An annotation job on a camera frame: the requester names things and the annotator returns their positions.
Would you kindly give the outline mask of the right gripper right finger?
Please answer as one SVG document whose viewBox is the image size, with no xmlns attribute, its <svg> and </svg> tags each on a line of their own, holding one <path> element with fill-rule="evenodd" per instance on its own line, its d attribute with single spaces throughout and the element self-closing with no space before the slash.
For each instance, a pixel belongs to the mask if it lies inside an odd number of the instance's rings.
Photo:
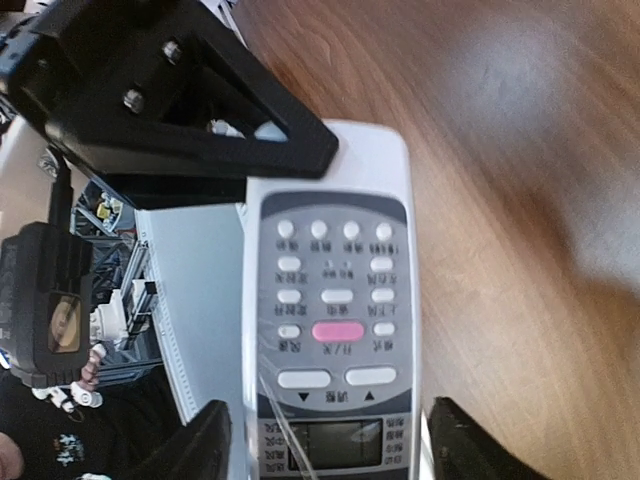
<svg viewBox="0 0 640 480">
<path fill-rule="evenodd" d="M 546 479 L 449 397 L 435 398 L 428 429 L 436 479 Z"/>
</svg>

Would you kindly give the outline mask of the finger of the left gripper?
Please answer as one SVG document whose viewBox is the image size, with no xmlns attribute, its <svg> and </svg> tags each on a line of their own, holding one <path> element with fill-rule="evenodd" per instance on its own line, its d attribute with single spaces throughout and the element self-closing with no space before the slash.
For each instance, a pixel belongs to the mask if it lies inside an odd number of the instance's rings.
<svg viewBox="0 0 640 480">
<path fill-rule="evenodd" d="M 54 1 L 1 31 L 1 93 L 137 209 L 318 179 L 338 138 L 199 1 Z"/>
</svg>

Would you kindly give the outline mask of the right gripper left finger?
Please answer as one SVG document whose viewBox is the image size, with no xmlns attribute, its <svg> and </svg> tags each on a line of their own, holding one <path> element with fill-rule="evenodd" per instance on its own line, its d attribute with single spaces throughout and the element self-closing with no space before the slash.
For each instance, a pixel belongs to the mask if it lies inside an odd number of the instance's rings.
<svg viewBox="0 0 640 480">
<path fill-rule="evenodd" d="M 128 479 L 226 479 L 232 440 L 228 405 L 207 403 L 185 426 L 139 466 L 127 472 Z"/>
</svg>

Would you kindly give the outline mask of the white remote control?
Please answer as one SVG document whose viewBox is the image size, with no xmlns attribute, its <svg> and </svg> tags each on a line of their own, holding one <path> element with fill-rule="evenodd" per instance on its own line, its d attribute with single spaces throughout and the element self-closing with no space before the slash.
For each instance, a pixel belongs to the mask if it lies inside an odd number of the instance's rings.
<svg viewBox="0 0 640 480">
<path fill-rule="evenodd" d="M 331 120 L 319 180 L 252 178 L 242 300 L 250 479 L 430 479 L 408 148 Z"/>
</svg>

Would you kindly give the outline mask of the aluminium front rail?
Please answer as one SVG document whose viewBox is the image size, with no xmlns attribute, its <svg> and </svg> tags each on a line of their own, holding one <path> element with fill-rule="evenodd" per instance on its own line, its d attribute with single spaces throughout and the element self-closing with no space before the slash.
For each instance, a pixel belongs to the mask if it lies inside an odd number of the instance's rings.
<svg viewBox="0 0 640 480">
<path fill-rule="evenodd" d="M 157 287 L 153 313 L 177 409 L 190 420 L 211 400 L 243 417 L 241 300 L 244 231 L 233 205 L 139 211 Z"/>
</svg>

